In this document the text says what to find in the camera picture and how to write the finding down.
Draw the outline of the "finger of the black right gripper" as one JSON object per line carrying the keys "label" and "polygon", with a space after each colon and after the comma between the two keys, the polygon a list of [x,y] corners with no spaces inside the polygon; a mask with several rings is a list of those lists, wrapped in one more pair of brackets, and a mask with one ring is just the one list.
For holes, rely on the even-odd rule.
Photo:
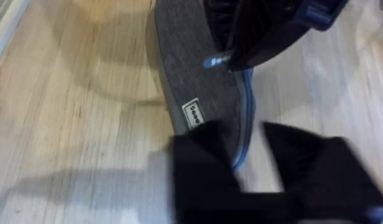
{"label": "finger of the black right gripper", "polygon": [[172,198],[177,223],[236,223],[240,186],[223,141],[228,128],[209,121],[170,143]]}
{"label": "finger of the black right gripper", "polygon": [[265,121],[290,219],[382,223],[383,194],[347,140]]}

